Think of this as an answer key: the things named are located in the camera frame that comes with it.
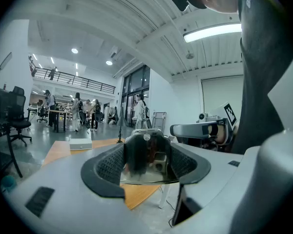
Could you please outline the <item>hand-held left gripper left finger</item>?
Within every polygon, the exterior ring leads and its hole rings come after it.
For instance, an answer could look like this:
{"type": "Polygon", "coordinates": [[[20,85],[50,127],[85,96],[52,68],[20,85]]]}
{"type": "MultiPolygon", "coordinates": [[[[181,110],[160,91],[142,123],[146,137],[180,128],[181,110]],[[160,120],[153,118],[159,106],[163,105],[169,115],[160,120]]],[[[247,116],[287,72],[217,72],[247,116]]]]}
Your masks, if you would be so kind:
{"type": "Polygon", "coordinates": [[[123,144],[59,158],[5,199],[35,234],[152,234],[125,205],[124,163],[123,144]]]}

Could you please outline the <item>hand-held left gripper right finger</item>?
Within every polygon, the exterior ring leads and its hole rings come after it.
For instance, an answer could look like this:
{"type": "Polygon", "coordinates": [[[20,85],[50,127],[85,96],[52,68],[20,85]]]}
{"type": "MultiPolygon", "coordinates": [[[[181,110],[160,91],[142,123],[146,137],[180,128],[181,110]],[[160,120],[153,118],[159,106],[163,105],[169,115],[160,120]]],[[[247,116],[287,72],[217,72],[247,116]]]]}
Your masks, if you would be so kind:
{"type": "Polygon", "coordinates": [[[181,143],[192,154],[211,164],[210,172],[198,183],[186,185],[186,195],[200,211],[170,229],[171,234],[230,234],[235,211],[250,183],[256,163],[256,147],[244,155],[221,153],[181,143]]]}

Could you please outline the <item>black framed glass doors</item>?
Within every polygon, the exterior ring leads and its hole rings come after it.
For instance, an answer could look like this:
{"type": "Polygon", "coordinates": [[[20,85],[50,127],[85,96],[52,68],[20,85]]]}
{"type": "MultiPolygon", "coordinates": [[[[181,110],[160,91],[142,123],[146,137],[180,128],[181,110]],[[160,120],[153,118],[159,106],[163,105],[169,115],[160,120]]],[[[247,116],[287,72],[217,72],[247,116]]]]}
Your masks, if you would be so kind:
{"type": "Polygon", "coordinates": [[[136,120],[132,118],[135,115],[137,95],[143,94],[144,101],[148,105],[149,83],[150,68],[146,65],[143,65],[124,79],[121,106],[124,108],[124,117],[129,127],[135,128],[136,125],[136,120]]]}

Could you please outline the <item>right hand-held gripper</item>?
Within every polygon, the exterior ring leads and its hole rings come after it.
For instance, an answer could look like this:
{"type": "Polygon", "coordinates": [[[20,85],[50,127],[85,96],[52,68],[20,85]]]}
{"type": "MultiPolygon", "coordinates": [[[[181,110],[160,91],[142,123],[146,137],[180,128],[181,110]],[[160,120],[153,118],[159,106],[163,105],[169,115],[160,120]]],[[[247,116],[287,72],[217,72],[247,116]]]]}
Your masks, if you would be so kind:
{"type": "Polygon", "coordinates": [[[231,105],[225,102],[209,113],[201,113],[198,123],[171,125],[170,134],[175,137],[208,138],[224,146],[231,143],[237,123],[231,105]]]}

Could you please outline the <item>black office chair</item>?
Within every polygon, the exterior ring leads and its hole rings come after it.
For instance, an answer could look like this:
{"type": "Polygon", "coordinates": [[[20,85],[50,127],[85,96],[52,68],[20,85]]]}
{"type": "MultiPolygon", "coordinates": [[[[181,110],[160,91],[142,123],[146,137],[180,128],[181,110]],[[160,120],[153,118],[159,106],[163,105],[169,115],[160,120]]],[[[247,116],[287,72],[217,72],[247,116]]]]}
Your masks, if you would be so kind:
{"type": "Polygon", "coordinates": [[[37,122],[41,123],[42,121],[44,121],[47,123],[48,122],[48,120],[46,119],[47,116],[48,116],[48,113],[47,113],[46,109],[43,106],[41,106],[38,110],[37,122]]]}
{"type": "Polygon", "coordinates": [[[24,139],[27,138],[32,142],[32,137],[24,136],[22,134],[23,129],[27,129],[31,126],[31,122],[24,117],[24,105],[26,101],[24,90],[15,86],[13,91],[10,91],[9,93],[13,99],[12,106],[9,109],[9,122],[10,126],[17,131],[16,134],[10,136],[10,141],[21,140],[25,147],[27,147],[27,143],[24,139]]]}

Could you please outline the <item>small metal clip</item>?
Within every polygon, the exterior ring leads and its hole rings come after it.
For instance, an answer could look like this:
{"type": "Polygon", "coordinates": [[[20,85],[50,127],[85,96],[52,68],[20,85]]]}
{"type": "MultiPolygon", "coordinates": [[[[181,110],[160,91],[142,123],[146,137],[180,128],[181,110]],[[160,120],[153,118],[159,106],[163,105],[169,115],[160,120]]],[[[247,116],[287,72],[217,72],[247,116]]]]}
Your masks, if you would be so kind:
{"type": "Polygon", "coordinates": [[[178,181],[170,164],[171,141],[159,129],[134,130],[124,145],[122,184],[164,185],[178,181]]]}

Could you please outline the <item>folded grey cart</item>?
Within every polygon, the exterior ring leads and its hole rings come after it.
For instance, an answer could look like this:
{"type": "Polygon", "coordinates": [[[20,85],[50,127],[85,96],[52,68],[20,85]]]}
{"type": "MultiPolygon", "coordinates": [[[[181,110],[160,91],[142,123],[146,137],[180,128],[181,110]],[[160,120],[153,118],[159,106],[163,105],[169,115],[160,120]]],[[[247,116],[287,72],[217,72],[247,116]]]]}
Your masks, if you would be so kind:
{"type": "Polygon", "coordinates": [[[154,112],[152,116],[152,128],[159,129],[164,133],[166,116],[166,112],[154,112]]]}

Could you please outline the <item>person's black shirt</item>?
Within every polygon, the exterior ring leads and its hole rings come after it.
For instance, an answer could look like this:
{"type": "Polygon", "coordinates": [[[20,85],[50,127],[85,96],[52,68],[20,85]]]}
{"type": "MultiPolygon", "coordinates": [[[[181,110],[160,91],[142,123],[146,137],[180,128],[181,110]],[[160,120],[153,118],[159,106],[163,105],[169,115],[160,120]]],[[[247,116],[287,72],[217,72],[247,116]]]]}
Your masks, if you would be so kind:
{"type": "Polygon", "coordinates": [[[244,84],[231,151],[244,154],[283,130],[268,93],[293,59],[293,0],[238,0],[238,15],[244,84]]]}

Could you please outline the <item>long ceiling light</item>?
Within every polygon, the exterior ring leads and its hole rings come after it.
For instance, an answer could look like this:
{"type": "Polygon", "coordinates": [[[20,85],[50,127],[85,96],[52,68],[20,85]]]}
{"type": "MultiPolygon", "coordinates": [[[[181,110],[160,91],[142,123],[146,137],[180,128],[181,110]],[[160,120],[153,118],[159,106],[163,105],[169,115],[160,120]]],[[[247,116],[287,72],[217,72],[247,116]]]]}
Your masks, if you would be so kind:
{"type": "Polygon", "coordinates": [[[189,32],[183,35],[184,41],[186,43],[197,41],[204,38],[209,38],[213,36],[231,34],[231,33],[240,33],[242,32],[242,26],[240,23],[233,24],[223,24],[217,25],[210,28],[200,29],[193,32],[189,32]]]}

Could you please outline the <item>white flat box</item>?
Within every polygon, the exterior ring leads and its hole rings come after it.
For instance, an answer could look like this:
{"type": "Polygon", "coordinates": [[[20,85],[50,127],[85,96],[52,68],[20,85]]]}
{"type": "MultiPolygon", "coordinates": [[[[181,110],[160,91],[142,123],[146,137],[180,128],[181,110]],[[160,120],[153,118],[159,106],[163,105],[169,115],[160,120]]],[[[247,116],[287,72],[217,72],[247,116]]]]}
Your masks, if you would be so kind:
{"type": "Polygon", "coordinates": [[[72,138],[69,141],[70,151],[92,149],[92,140],[89,138],[72,138]]]}

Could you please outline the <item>black balcony railing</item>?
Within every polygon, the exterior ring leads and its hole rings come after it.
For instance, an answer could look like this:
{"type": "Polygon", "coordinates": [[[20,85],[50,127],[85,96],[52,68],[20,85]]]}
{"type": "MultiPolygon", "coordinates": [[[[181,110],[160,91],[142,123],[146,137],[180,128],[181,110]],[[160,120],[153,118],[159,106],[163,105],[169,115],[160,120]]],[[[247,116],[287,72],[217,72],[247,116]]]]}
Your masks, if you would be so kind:
{"type": "MultiPolygon", "coordinates": [[[[31,75],[35,78],[50,80],[51,73],[51,69],[35,68],[31,75]]],[[[52,80],[69,85],[79,86],[82,88],[92,89],[95,91],[106,92],[108,94],[113,94],[115,92],[115,86],[64,72],[54,72],[52,80]]]]}

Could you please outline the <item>round wooden table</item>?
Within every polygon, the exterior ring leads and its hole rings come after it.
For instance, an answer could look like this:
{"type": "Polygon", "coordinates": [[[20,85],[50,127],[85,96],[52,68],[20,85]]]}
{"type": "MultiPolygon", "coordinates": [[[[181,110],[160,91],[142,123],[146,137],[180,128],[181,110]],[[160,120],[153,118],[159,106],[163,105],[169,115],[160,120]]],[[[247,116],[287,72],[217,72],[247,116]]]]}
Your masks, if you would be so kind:
{"type": "Polygon", "coordinates": [[[66,111],[61,111],[61,110],[48,110],[48,112],[52,112],[55,115],[54,118],[54,122],[53,122],[53,127],[54,127],[54,131],[56,133],[59,133],[59,122],[60,122],[60,116],[63,117],[63,133],[66,132],[67,129],[67,116],[69,116],[71,113],[70,112],[66,112],[66,111]]]}

